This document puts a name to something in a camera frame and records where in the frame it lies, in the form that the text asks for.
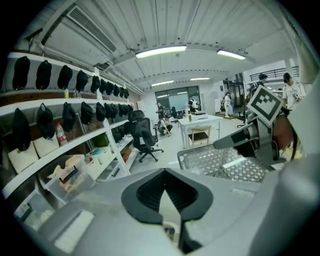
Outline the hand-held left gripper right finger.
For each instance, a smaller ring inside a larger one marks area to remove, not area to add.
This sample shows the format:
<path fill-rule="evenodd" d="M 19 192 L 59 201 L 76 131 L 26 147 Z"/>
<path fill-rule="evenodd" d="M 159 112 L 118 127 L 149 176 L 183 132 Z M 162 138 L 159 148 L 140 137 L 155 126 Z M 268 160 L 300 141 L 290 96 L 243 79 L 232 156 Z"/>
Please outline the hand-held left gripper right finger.
<path fill-rule="evenodd" d="M 179 213 L 191 209 L 200 218 L 181 222 L 181 248 L 167 254 L 249 254 L 259 218 L 249 207 L 260 189 L 246 182 L 165 170 L 165 189 Z"/>

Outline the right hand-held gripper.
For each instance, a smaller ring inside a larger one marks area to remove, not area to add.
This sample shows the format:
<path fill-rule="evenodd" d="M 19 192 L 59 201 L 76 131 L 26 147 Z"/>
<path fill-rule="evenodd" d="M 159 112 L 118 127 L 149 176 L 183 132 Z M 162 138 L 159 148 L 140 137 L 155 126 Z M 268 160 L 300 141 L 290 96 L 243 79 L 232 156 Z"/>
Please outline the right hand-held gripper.
<path fill-rule="evenodd" d="M 279 163 L 279 147 L 273 131 L 281 107 L 281 99 L 259 85 L 247 104 L 246 125 L 214 141 L 214 148 L 234 148 L 239 155 L 245 158 L 256 157 L 266 166 Z"/>

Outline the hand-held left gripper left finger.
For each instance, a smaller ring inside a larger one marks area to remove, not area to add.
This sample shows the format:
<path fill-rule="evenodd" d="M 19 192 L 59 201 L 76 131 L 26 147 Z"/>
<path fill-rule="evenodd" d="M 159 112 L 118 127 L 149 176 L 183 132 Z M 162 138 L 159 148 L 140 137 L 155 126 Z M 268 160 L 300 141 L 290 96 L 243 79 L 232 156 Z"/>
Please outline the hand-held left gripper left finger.
<path fill-rule="evenodd" d="M 58 209 L 38 231 L 54 256 L 180 256 L 161 225 L 141 223 L 122 204 L 143 171 L 95 185 Z"/>

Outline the white card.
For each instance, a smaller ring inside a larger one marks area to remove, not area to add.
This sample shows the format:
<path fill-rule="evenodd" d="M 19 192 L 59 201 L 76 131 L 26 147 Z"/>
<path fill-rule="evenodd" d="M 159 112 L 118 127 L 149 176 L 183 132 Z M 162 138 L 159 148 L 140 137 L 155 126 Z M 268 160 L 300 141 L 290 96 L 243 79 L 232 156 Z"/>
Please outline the white card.
<path fill-rule="evenodd" d="M 245 159 L 246 159 L 245 157 L 241 157 L 241 158 L 238 158 L 238 159 L 236 159 L 234 161 L 228 162 L 228 163 L 223 165 L 223 168 L 225 168 L 225 169 L 230 168 L 230 167 L 232 167 L 234 165 L 237 165 L 237 164 L 243 162 Z"/>

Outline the cream plastic trash bin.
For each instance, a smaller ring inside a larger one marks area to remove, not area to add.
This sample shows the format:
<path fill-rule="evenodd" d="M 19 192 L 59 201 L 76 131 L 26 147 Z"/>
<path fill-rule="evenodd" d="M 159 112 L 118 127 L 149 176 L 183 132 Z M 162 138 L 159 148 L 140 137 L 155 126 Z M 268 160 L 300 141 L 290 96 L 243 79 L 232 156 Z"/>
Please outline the cream plastic trash bin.
<path fill-rule="evenodd" d="M 181 227 L 174 222 L 164 221 L 163 222 L 164 232 L 175 244 L 179 243 Z"/>

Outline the person's right forearm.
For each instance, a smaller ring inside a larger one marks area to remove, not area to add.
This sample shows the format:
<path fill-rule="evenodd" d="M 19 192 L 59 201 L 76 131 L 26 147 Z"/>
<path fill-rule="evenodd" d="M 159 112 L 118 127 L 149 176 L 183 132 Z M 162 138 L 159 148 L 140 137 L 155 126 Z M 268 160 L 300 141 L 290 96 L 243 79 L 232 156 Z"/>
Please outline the person's right forearm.
<path fill-rule="evenodd" d="M 288 118 L 281 114 L 276 117 L 273 124 L 272 140 L 278 150 L 284 150 L 294 140 L 294 133 Z"/>

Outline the white desk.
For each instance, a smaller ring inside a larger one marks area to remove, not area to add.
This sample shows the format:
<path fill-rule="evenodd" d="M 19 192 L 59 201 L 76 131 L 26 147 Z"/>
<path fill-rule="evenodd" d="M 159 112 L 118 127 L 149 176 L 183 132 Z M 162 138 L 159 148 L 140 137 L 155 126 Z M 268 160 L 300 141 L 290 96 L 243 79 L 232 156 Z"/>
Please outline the white desk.
<path fill-rule="evenodd" d="M 207 115 L 206 118 L 201 118 L 197 120 L 190 120 L 188 117 L 179 119 L 178 122 L 179 122 L 180 134 L 182 139 L 182 148 L 183 149 L 189 148 L 188 131 L 193 128 L 200 128 L 200 127 L 209 126 L 209 125 L 217 125 L 215 129 L 218 132 L 218 138 L 220 138 L 221 120 L 223 120 L 223 118 L 216 115 Z"/>

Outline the wooden chair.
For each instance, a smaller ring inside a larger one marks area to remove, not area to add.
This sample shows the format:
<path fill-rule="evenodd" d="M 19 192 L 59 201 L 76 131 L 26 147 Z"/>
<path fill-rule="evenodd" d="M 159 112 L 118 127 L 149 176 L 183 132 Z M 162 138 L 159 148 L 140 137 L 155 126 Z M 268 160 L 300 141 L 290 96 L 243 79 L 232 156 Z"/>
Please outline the wooden chair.
<path fill-rule="evenodd" d="M 194 147 L 194 144 L 197 142 L 200 142 L 202 144 L 203 142 L 206 142 L 206 144 L 209 144 L 210 140 L 210 131 L 211 126 L 200 126 L 200 127 L 193 127 L 191 128 L 191 133 L 188 134 L 189 143 L 188 145 L 192 148 Z"/>

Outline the shelved clear plastic storage bins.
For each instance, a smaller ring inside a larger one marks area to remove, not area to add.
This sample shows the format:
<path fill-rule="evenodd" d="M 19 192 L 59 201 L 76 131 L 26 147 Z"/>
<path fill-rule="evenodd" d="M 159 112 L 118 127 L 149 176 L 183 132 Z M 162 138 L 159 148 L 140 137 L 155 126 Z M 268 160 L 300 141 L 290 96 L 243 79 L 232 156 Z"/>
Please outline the shelved clear plastic storage bins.
<path fill-rule="evenodd" d="M 97 159 L 87 162 L 81 155 L 67 166 L 69 155 L 47 164 L 9 197 L 14 216 L 33 228 L 40 227 L 60 208 L 95 185 L 126 176 L 120 163 L 110 157 L 103 164 Z"/>

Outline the white storage box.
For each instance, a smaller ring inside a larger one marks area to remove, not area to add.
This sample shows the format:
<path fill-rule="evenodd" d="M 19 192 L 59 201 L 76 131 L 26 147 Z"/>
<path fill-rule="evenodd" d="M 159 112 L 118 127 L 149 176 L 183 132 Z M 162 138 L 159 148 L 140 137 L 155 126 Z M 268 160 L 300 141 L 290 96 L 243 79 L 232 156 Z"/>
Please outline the white storage box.
<path fill-rule="evenodd" d="M 110 157 L 112 157 L 113 151 L 110 146 L 97 147 L 87 153 L 85 156 L 90 160 L 97 159 L 100 165 L 103 165 Z"/>

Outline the person's beige shirt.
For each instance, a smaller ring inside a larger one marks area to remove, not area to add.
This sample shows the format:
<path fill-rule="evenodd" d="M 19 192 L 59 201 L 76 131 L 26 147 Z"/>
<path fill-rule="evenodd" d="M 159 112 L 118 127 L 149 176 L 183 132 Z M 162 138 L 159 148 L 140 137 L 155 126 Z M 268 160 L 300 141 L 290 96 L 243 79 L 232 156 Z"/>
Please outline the person's beige shirt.
<path fill-rule="evenodd" d="M 309 50 L 297 52 L 299 81 L 306 96 L 288 119 L 296 132 L 305 154 L 320 154 L 320 65 Z"/>

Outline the green box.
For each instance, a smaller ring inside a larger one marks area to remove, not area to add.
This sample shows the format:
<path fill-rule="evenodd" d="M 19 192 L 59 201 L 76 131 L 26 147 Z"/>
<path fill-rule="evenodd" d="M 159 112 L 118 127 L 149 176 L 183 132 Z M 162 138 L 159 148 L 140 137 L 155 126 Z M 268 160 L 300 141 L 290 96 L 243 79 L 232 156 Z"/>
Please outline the green box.
<path fill-rule="evenodd" d="M 108 136 L 105 133 L 93 137 L 92 141 L 96 148 L 108 147 L 110 144 Z"/>

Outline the large dark framed window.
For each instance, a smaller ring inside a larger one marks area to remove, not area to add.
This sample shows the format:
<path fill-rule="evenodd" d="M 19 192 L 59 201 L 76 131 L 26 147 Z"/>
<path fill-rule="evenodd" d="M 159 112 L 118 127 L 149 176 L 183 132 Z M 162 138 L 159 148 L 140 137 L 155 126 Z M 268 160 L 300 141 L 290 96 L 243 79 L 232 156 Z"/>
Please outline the large dark framed window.
<path fill-rule="evenodd" d="M 181 87 L 155 92 L 156 102 L 160 103 L 165 112 L 171 112 L 174 107 L 177 112 L 183 112 L 192 99 L 201 106 L 200 90 L 198 86 Z"/>

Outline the black mezzanine railing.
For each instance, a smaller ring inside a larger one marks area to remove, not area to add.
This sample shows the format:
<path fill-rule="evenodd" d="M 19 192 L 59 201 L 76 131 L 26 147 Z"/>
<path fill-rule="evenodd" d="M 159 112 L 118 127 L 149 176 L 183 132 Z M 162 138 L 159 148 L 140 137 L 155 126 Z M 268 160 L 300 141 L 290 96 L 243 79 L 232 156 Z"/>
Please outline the black mezzanine railing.
<path fill-rule="evenodd" d="M 289 71 L 284 67 L 284 68 L 278 68 L 278 69 L 273 69 L 273 70 L 262 71 L 262 72 L 259 72 L 259 73 L 254 73 L 254 74 L 251 74 L 249 77 L 250 77 L 252 82 L 258 80 L 260 74 L 264 74 L 268 78 L 280 79 L 280 78 L 283 77 L 283 75 L 285 73 L 288 73 L 288 72 Z M 294 77 L 299 77 L 300 76 L 299 66 L 293 66 L 292 67 L 292 75 Z"/>

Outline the black office chair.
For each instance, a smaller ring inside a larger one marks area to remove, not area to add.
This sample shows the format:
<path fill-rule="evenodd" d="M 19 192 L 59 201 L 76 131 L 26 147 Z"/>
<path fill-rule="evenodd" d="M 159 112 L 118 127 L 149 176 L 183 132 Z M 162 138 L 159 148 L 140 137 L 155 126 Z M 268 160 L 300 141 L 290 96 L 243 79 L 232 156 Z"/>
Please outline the black office chair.
<path fill-rule="evenodd" d="M 158 144 L 158 137 L 157 134 L 152 134 L 150 119 L 145 117 L 142 110 L 133 110 L 127 114 L 127 120 L 124 124 L 124 132 L 133 138 L 133 146 L 141 155 L 139 162 L 142 163 L 147 155 L 150 155 L 155 162 L 158 162 L 158 159 L 154 156 L 154 152 L 163 153 L 164 150 L 155 148 Z"/>

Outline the white perforated storage basket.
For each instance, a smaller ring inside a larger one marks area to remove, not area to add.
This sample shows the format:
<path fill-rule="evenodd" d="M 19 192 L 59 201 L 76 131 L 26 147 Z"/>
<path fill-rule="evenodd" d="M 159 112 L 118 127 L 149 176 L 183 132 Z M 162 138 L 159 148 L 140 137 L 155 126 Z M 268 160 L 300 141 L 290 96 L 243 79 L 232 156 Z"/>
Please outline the white perforated storage basket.
<path fill-rule="evenodd" d="M 56 134 L 54 134 L 50 139 L 45 139 L 43 137 L 38 138 L 33 141 L 33 145 L 40 158 L 60 147 Z"/>
<path fill-rule="evenodd" d="M 27 150 L 20 151 L 16 148 L 8 153 L 8 158 L 17 174 L 20 174 L 23 170 L 39 159 L 32 141 L 30 142 Z"/>

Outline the clear bottle red label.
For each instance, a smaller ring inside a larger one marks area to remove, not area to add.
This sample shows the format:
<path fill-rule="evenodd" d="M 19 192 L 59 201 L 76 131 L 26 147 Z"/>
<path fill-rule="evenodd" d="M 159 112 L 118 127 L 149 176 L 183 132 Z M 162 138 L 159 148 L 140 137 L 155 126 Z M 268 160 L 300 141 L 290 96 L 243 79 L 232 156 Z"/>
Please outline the clear bottle red label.
<path fill-rule="evenodd" d="M 63 127 L 60 123 L 57 123 L 56 126 L 56 137 L 60 146 L 63 146 L 68 143 Z"/>

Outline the row of black caps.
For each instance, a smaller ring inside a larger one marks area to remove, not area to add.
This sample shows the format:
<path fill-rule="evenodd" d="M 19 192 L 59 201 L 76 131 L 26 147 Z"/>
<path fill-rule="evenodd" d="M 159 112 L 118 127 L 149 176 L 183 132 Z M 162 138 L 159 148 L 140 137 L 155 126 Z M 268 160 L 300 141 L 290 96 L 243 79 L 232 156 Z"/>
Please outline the row of black caps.
<path fill-rule="evenodd" d="M 27 56 L 18 58 L 14 64 L 14 73 L 12 78 L 12 87 L 14 90 L 22 90 L 28 83 L 28 75 L 31 69 L 31 61 Z M 38 90 L 46 90 L 51 81 L 53 66 L 48 60 L 42 61 L 35 74 L 35 87 Z M 67 90 L 73 77 L 73 69 L 63 65 L 57 78 L 57 87 L 61 90 Z M 79 70 L 75 79 L 75 90 L 83 92 L 89 82 L 89 76 L 83 70 Z M 110 81 L 105 81 L 97 75 L 92 76 L 90 91 L 96 93 L 106 93 L 108 96 L 114 95 L 127 99 L 130 95 L 128 89 L 118 86 Z"/>
<path fill-rule="evenodd" d="M 113 119 L 117 115 L 127 115 L 134 108 L 130 104 L 96 104 L 96 119 L 103 122 L 104 119 Z M 64 132 L 71 132 L 76 122 L 76 112 L 70 103 L 63 104 L 62 110 L 62 128 Z M 37 111 L 36 125 L 41 136 L 45 139 L 51 139 L 56 134 L 56 125 L 52 111 L 42 103 Z M 20 151 L 25 151 L 31 143 L 31 129 L 26 115 L 17 108 L 14 112 L 12 122 L 12 135 L 16 139 L 16 147 Z"/>

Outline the white ceiling air conditioner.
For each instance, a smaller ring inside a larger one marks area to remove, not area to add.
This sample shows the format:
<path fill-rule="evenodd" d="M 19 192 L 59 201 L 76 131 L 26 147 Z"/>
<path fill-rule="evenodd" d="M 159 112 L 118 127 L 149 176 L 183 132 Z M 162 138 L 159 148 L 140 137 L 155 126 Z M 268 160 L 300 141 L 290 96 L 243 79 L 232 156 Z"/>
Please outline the white ceiling air conditioner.
<path fill-rule="evenodd" d="M 44 26 L 41 42 L 48 48 L 74 55 L 110 56 L 119 53 L 119 37 L 102 0 L 62 0 Z"/>

